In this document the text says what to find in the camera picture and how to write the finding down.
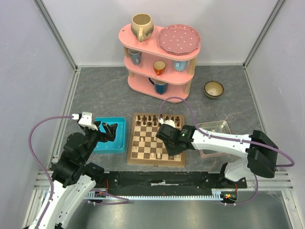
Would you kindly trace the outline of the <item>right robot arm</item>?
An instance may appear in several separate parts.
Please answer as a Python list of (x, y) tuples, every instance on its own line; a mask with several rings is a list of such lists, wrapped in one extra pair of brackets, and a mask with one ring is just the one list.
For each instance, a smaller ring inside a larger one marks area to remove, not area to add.
[(250, 135), (215, 133), (184, 125), (181, 130), (162, 124), (156, 138), (163, 141), (167, 153), (175, 156), (185, 150), (210, 150), (239, 157), (232, 163), (224, 163), (213, 187), (235, 187), (246, 176), (274, 178), (278, 146), (262, 131)]

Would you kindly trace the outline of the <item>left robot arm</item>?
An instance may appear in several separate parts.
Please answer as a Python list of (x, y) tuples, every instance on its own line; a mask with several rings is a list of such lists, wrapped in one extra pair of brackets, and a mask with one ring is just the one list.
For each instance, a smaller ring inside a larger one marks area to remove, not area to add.
[(94, 187), (104, 184), (104, 169), (87, 163), (98, 142), (113, 142), (117, 123), (94, 122), (92, 129), (82, 127), (83, 133), (67, 138), (59, 161), (52, 165), (47, 197), (30, 229), (65, 229), (75, 210)]

